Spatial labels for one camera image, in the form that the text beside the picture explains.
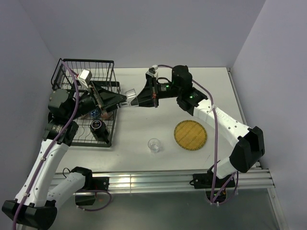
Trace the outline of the pink floral patterned bowl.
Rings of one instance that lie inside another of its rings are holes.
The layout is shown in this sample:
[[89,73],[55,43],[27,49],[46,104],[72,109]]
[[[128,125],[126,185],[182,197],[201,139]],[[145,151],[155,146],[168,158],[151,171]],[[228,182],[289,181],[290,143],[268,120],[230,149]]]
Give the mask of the pink floral patterned bowl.
[[112,116],[113,116],[113,113],[112,113],[112,112],[110,112],[110,113],[102,113],[102,114],[101,114],[101,118],[102,118],[103,120],[109,120]]

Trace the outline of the clear faceted glass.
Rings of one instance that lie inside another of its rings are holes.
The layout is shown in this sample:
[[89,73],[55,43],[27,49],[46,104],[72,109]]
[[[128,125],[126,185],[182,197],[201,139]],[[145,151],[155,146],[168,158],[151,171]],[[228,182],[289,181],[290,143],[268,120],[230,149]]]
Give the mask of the clear faceted glass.
[[118,108],[138,107],[139,102],[135,89],[128,90],[124,93],[126,99],[118,105]]

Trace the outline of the orange patterned bowl zigzag outside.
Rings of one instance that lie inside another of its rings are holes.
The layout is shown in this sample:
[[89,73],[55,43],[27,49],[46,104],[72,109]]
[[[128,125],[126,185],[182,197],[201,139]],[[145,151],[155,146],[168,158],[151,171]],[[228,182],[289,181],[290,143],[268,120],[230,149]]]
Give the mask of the orange patterned bowl zigzag outside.
[[95,110],[92,110],[90,113],[89,113],[89,117],[91,119],[96,119],[97,117],[99,117],[101,115],[101,111],[98,110],[98,109],[95,109]]

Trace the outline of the black mug white inside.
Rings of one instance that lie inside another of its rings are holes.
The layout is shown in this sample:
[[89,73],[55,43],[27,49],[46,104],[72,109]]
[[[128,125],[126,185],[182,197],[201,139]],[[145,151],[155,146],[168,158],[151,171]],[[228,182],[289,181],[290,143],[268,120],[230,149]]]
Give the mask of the black mug white inside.
[[102,120],[94,120],[90,124],[90,130],[95,140],[109,143],[109,130]]

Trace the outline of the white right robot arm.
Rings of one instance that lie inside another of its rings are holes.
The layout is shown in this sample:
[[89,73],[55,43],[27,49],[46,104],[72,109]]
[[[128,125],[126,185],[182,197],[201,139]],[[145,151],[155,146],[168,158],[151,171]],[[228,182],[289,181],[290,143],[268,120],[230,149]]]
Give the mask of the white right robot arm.
[[146,84],[136,100],[140,107],[155,107],[161,99],[175,98],[178,106],[215,129],[233,147],[230,156],[214,160],[208,183],[217,187],[224,178],[235,173],[246,173],[265,153],[263,131],[255,126],[240,123],[213,103],[212,95],[199,91],[187,66],[178,65],[171,70],[171,80],[160,83],[158,66],[150,67],[146,74]]

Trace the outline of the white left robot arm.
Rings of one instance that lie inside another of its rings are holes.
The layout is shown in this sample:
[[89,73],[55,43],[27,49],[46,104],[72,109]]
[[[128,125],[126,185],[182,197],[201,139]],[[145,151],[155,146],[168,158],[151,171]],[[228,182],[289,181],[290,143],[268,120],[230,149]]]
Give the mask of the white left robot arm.
[[89,191],[94,185],[92,171],[75,167],[67,178],[50,190],[49,186],[60,161],[71,146],[78,131],[75,119],[99,108],[109,113],[120,108],[127,96],[108,91],[92,81],[88,92],[54,90],[49,99],[51,119],[45,128],[38,157],[26,182],[14,200],[6,200],[2,212],[17,225],[49,229],[62,204],[75,192]]

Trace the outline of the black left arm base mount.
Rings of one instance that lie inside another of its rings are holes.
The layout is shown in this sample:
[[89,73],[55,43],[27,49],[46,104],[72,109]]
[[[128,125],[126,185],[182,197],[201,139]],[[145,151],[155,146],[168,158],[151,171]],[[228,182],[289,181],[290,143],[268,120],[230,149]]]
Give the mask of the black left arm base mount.
[[101,192],[101,190],[108,191],[108,186],[109,177],[94,177],[90,187],[83,189],[83,191],[99,190],[100,192],[77,193],[75,195],[75,204],[84,208],[93,209],[106,205],[109,200],[109,195]]

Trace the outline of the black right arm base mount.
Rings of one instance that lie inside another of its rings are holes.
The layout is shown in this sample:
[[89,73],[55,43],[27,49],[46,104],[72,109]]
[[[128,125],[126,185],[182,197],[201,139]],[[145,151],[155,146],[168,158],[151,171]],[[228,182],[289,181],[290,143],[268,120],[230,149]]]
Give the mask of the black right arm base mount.
[[[194,186],[195,189],[209,189],[213,184],[213,173],[195,173],[192,175],[192,180],[189,182],[190,185]],[[231,175],[226,176],[223,179],[216,177],[215,188],[221,188]]]

